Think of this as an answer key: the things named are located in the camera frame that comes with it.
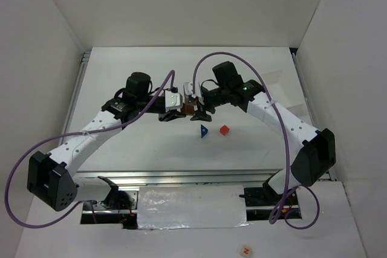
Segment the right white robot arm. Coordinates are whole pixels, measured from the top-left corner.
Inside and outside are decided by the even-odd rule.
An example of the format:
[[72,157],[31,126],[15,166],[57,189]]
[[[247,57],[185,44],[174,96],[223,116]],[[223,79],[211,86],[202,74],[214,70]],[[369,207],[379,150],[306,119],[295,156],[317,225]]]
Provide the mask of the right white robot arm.
[[213,67],[217,88],[208,90],[191,82],[184,84],[184,96],[195,102],[192,120],[211,121],[218,106],[231,104],[265,123],[280,137],[287,137],[285,155],[289,168],[276,172],[263,183],[263,196],[278,199],[284,192],[305,185],[312,186],[336,163],[334,134],[305,123],[278,102],[267,97],[256,80],[243,81],[232,62]]

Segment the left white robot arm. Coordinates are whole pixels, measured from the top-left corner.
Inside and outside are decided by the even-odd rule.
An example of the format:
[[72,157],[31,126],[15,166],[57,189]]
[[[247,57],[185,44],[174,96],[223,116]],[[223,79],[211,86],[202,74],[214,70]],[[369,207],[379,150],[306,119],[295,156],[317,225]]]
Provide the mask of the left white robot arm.
[[81,165],[113,136],[138,120],[141,114],[158,114],[161,121],[183,118],[183,96],[176,87],[149,92],[151,78],[132,73],[124,88],[108,100],[79,134],[48,153],[37,151],[29,160],[27,189],[55,211],[75,201],[97,201],[111,208],[127,194],[102,176],[75,178]]

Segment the brown arch wood block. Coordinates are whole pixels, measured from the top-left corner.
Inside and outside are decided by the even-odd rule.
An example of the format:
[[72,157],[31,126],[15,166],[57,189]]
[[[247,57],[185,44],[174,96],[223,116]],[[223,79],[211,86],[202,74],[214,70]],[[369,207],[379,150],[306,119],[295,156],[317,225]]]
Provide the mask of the brown arch wood block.
[[183,113],[185,113],[186,115],[188,115],[188,116],[193,116],[195,114],[195,106],[194,105],[185,104],[182,107],[181,111]]

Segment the red cube wood block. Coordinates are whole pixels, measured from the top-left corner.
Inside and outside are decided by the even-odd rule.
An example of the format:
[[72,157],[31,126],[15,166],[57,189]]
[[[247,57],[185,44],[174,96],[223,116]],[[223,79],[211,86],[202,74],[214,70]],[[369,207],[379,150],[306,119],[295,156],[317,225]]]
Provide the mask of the red cube wood block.
[[230,129],[229,129],[229,127],[227,127],[226,125],[220,127],[220,133],[221,133],[223,136],[227,135],[229,132],[230,132]]

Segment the white perforated plastic basket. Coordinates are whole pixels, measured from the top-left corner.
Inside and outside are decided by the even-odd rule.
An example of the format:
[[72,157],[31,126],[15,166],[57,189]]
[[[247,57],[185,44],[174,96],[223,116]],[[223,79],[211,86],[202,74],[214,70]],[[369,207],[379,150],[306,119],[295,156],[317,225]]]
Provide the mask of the white perforated plastic basket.
[[272,97],[294,115],[307,115],[304,94],[294,68],[280,69],[263,74],[263,79]]

